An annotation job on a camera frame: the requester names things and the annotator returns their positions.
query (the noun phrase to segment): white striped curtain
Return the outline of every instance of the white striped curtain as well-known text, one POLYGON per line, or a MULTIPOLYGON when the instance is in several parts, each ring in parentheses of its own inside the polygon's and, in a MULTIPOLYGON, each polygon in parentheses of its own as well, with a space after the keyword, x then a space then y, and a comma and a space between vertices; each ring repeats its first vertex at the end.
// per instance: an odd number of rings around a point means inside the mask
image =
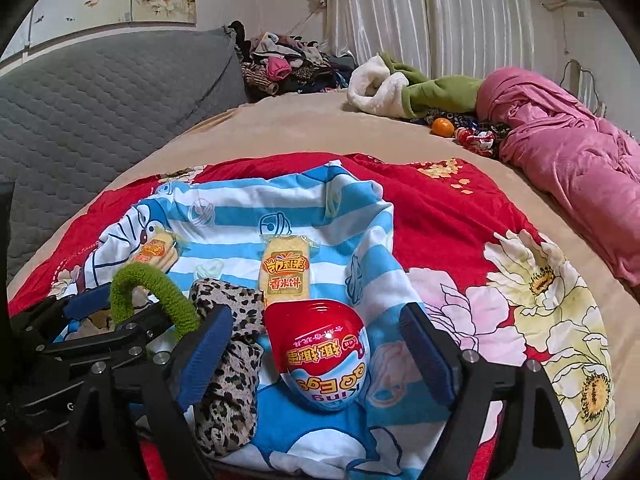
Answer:
POLYGON ((327 0, 326 40, 360 63, 386 50, 429 77, 533 66, 529 0, 327 0))

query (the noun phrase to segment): leopard print cloth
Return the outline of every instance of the leopard print cloth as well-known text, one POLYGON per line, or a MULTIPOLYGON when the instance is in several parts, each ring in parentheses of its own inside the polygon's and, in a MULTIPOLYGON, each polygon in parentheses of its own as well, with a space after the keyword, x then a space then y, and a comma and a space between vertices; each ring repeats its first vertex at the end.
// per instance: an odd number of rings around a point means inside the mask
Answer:
POLYGON ((262 293, 203 278, 191 285, 191 301, 206 317, 215 305, 227 305, 234 316, 231 341, 226 346, 200 404, 193 407, 195 436, 210 458, 226 456, 255 435, 256 390, 262 347, 255 341, 264 333, 262 293))

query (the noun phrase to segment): quilted headboard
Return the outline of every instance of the quilted headboard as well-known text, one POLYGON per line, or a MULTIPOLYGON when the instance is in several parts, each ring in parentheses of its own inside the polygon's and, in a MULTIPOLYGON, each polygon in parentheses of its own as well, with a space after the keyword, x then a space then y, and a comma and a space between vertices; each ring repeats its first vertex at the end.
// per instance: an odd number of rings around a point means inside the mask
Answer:
POLYGON ((223 29, 97 38, 0 77, 0 182, 16 181, 8 279, 123 171, 245 102, 223 29))

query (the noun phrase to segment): blue and white striped cloth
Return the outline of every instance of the blue and white striped cloth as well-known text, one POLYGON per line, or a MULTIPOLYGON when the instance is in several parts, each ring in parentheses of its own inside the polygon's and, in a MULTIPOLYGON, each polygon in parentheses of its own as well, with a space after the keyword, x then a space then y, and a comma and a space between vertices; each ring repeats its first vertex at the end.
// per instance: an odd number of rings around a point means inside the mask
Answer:
POLYGON ((380 184, 359 181, 339 161, 271 180, 165 183, 102 233, 82 270, 86 286, 111 281, 158 228, 180 244, 168 275, 185 294, 204 276, 256 288, 264 235, 305 235, 317 246, 311 297, 351 305, 367 328, 368 391, 332 413, 296 400, 263 336, 257 433, 224 462, 327 479, 419 475, 448 413, 431 399, 398 331, 400 308, 420 300, 391 254, 393 205, 380 184))

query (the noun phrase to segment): pink clothing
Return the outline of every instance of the pink clothing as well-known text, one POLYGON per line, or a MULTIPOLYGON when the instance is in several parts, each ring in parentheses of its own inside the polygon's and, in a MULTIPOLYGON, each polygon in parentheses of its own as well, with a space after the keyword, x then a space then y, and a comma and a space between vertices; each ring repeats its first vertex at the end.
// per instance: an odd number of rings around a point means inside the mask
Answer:
POLYGON ((476 113, 511 126, 500 158, 551 193, 617 278, 640 284, 640 146, 545 77, 506 67, 476 113))
POLYGON ((291 73, 289 61, 283 57, 269 56, 267 60, 267 77, 271 81, 280 81, 291 73))

